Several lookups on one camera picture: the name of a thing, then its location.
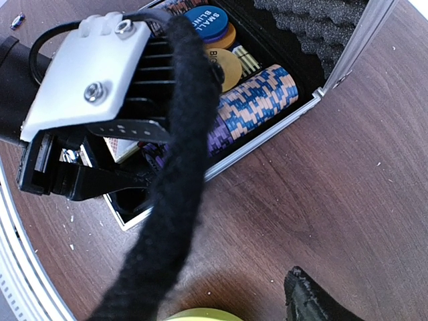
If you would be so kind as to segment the aluminium poker case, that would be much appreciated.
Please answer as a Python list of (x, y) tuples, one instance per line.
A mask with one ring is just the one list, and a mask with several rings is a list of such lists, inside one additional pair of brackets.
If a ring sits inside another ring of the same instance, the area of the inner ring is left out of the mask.
[(220, 17), (207, 52), (225, 73), (209, 134), (209, 176), (284, 129), (349, 75), (394, 1), (153, 1), (173, 15)]

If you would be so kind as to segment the orange big blind button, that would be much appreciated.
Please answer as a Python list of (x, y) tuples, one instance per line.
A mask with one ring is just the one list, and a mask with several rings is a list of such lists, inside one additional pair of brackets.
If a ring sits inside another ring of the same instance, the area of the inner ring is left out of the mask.
[(232, 23), (229, 23), (227, 33), (215, 43), (212, 43), (212, 47), (228, 49), (233, 45), (236, 39), (236, 29)]

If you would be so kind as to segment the dark poker chip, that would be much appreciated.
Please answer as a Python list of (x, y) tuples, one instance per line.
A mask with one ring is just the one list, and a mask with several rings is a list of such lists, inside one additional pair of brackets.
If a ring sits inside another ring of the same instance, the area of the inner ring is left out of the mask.
[(25, 14), (24, 13), (20, 13), (18, 14), (13, 21), (11, 22), (10, 28), (12, 30), (16, 30), (18, 27), (20, 27), (23, 23), (23, 21), (25, 20)]

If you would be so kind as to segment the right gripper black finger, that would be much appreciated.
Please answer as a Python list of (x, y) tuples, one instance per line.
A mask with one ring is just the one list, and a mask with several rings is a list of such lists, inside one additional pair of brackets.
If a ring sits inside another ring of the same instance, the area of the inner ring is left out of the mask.
[(284, 292), (286, 320), (362, 320), (339, 304), (299, 266), (287, 273)]

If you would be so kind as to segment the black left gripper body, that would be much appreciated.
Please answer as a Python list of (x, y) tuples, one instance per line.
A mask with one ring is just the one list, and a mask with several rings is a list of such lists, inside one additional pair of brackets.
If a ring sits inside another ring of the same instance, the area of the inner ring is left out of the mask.
[(21, 191), (34, 195), (56, 194), (71, 201), (85, 201), (127, 189), (147, 190), (154, 173), (141, 174), (120, 170), (87, 167), (60, 160), (63, 147), (57, 136), (40, 132), (23, 149), (17, 174)]

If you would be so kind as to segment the blue small blind button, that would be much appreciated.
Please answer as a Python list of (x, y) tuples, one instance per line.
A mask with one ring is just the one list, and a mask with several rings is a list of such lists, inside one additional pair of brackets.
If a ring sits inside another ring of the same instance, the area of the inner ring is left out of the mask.
[(218, 38), (225, 33), (229, 25), (227, 13), (222, 8), (212, 5), (194, 7), (184, 16), (203, 39)]

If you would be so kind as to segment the red card deck box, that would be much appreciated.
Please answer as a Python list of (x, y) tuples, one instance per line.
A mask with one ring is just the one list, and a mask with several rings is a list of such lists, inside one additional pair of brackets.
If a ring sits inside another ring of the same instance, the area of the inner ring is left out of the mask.
[(124, 140), (119, 138), (104, 138), (114, 162), (121, 164), (138, 149), (138, 141)]

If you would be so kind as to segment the purple small blind button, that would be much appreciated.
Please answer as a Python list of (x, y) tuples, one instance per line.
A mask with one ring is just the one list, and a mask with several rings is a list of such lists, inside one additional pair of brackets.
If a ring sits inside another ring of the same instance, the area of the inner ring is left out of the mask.
[(211, 38), (205, 38), (203, 41), (205, 43), (215, 43), (215, 42), (220, 41), (221, 39), (223, 39), (227, 35), (230, 25), (231, 24), (229, 23), (227, 25), (227, 27), (219, 35), (217, 35), (215, 37), (211, 37)]

